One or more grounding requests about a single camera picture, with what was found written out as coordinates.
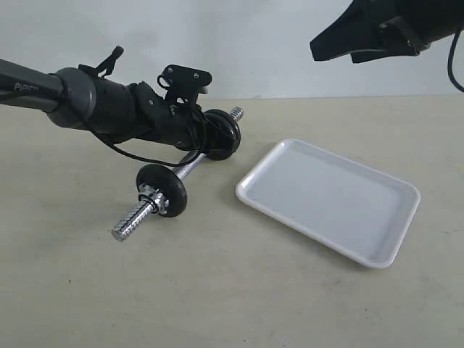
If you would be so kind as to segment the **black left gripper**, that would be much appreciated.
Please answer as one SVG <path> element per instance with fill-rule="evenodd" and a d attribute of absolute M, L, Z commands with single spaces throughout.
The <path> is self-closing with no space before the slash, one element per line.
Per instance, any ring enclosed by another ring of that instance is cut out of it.
<path fill-rule="evenodd" d="M 207 93 L 212 75 L 191 67 L 168 65 L 158 81 L 164 81 L 163 97 L 145 82 L 137 85 L 137 119 L 146 128 L 137 139 L 179 149 L 199 149 L 204 130 L 197 99 Z"/>

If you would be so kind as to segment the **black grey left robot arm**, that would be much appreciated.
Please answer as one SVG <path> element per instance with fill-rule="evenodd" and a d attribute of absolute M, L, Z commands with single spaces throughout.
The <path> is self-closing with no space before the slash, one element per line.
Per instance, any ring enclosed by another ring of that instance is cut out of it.
<path fill-rule="evenodd" d="M 53 124 L 94 132 L 111 145 L 136 138 L 190 151 L 203 142 L 194 108 L 163 99 L 145 82 L 123 85 L 81 67 L 47 74 L 2 60 L 1 103 L 41 110 Z"/>

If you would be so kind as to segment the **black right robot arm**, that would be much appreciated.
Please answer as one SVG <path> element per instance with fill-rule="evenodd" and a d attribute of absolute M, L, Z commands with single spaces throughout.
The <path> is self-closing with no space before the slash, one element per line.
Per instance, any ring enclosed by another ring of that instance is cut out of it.
<path fill-rule="evenodd" d="M 462 1 L 352 1 L 310 42 L 317 62 L 416 57 L 463 26 Z"/>

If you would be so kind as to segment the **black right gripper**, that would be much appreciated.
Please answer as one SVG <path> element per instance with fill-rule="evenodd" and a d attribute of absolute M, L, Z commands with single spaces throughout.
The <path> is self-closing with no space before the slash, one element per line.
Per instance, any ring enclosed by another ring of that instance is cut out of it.
<path fill-rule="evenodd" d="M 350 54 L 354 64 L 390 57 L 416 57 L 430 47 L 423 33 L 422 1 L 352 1 L 310 42 L 316 62 Z"/>

